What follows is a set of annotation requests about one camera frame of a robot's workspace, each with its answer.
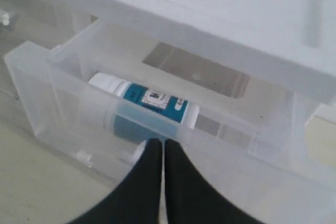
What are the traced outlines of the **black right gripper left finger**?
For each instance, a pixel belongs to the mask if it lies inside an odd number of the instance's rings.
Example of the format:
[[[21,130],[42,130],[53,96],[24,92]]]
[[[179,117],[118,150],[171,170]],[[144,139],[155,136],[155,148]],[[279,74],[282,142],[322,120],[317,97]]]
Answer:
[[[124,180],[71,223],[159,223],[162,157],[161,141],[148,140]]]

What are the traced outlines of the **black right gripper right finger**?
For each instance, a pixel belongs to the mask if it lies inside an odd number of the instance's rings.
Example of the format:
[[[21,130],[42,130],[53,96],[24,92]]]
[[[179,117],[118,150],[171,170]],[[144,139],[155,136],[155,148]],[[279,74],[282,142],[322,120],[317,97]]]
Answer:
[[[260,223],[212,187],[177,141],[165,141],[164,169],[168,223]]]

